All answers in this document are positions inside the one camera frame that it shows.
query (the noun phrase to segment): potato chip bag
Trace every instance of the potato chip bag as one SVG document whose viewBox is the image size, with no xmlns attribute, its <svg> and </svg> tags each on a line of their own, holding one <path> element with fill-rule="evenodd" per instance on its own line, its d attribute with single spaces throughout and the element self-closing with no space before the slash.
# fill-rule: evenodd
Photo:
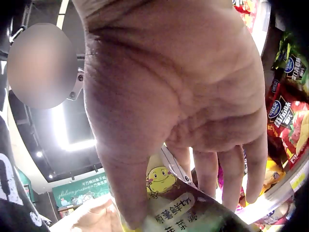
<svg viewBox="0 0 309 232">
<path fill-rule="evenodd" d="M 129 230 L 119 213 L 124 232 L 252 231 L 236 214 L 199 191 L 165 146 L 150 157 L 145 188 L 148 215 L 141 228 Z"/>
<path fill-rule="evenodd" d="M 290 84 L 294 85 L 300 91 L 309 97 L 309 71 L 308 59 L 298 53 L 296 49 L 291 48 L 283 77 Z"/>
<path fill-rule="evenodd" d="M 281 138 L 292 168 L 309 146 L 309 105 L 289 94 L 284 84 L 280 85 L 276 96 L 267 110 L 267 134 Z"/>
</svg>

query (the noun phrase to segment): fluorescent light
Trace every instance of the fluorescent light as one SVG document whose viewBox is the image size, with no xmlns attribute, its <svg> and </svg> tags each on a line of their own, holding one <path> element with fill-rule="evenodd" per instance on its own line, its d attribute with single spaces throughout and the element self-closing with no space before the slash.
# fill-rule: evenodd
<svg viewBox="0 0 309 232">
<path fill-rule="evenodd" d="M 68 8 L 69 0 L 62 0 L 59 14 L 64 15 L 66 13 L 66 9 Z"/>
<path fill-rule="evenodd" d="M 37 153 L 36 153 L 36 156 L 37 156 L 37 157 L 42 157 L 42 155 L 43 155 L 42 152 L 37 152 Z"/>
<path fill-rule="evenodd" d="M 69 145 L 69 140 L 66 133 L 63 105 L 60 104 L 52 108 L 52 114 L 56 140 L 58 141 L 61 149 L 65 149 Z"/>
<path fill-rule="evenodd" d="M 61 30 L 63 26 L 63 21 L 64 21 L 64 15 L 58 15 L 56 26 L 59 27 Z"/>
<path fill-rule="evenodd" d="M 72 152 L 72 151 L 78 151 L 85 148 L 90 148 L 96 145 L 96 140 L 85 140 L 79 143 L 70 144 L 68 145 L 65 150 Z"/>
<path fill-rule="evenodd" d="M 60 104 L 52 108 L 53 114 L 53 124 L 56 140 L 60 145 L 60 148 L 66 151 L 77 151 L 85 148 L 90 148 L 96 145 L 96 140 L 85 140 L 82 142 L 69 144 L 67 131 L 66 131 L 66 122 L 64 118 L 63 105 Z"/>
</svg>

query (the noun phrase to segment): tomato flavor chip bag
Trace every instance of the tomato flavor chip bag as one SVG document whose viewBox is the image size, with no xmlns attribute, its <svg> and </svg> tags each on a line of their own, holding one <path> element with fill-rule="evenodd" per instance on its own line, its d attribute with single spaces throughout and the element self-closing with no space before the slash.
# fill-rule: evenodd
<svg viewBox="0 0 309 232">
<path fill-rule="evenodd" d="M 281 138 L 292 168 L 309 145 L 309 105 L 290 95 L 284 84 L 277 91 L 268 109 L 267 133 Z"/>
</svg>

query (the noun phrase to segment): cartoon potato character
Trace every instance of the cartoon potato character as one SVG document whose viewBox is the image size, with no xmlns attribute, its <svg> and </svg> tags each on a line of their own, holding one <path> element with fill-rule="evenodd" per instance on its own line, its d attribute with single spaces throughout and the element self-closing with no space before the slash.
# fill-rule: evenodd
<svg viewBox="0 0 309 232">
<path fill-rule="evenodd" d="M 173 186 L 179 188 L 179 186 L 175 185 L 176 180 L 176 177 L 165 166 L 153 168 L 146 178 L 149 183 L 147 192 L 149 193 L 150 190 L 151 197 L 158 198 L 158 194 L 166 193 Z"/>
</svg>

